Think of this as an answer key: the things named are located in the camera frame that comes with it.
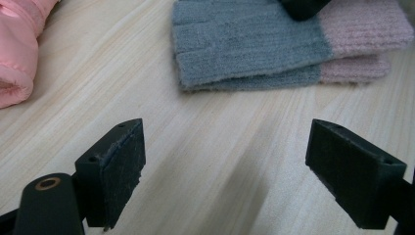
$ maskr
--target pink puffer jacket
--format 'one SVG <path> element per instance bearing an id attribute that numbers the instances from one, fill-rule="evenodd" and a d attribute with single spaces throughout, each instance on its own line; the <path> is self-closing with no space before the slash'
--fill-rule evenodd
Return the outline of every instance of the pink puffer jacket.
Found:
<path id="1" fill-rule="evenodd" d="M 0 0 L 0 109 L 29 97 L 37 69 L 37 36 L 58 0 Z"/>

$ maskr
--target folded cloth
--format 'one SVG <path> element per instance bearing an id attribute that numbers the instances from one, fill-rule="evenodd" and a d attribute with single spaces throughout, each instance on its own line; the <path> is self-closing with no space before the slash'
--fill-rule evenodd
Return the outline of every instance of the folded cloth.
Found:
<path id="1" fill-rule="evenodd" d="M 0 0 L 0 109 L 26 100 L 37 69 L 36 37 L 58 0 Z"/>
<path id="2" fill-rule="evenodd" d="M 176 2 L 173 38 L 181 87 L 249 90 L 369 82 L 390 69 L 380 54 L 413 40 L 395 0 L 333 0 L 301 23 L 271 2 Z"/>

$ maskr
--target light wood surface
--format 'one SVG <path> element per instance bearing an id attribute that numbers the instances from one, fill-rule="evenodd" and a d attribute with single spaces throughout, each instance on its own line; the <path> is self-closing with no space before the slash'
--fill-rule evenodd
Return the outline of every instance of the light wood surface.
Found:
<path id="1" fill-rule="evenodd" d="M 415 46 L 370 85 L 182 93 L 173 0 L 64 0 L 39 37 L 35 89 L 0 110 L 0 214 L 36 177 L 74 161 L 114 125 L 142 118 L 147 165 L 108 234 L 392 234 L 358 229 L 304 164 L 313 118 L 415 160 Z M 413 19 L 414 4 L 402 1 Z M 87 234 L 102 229 L 87 228 Z"/>

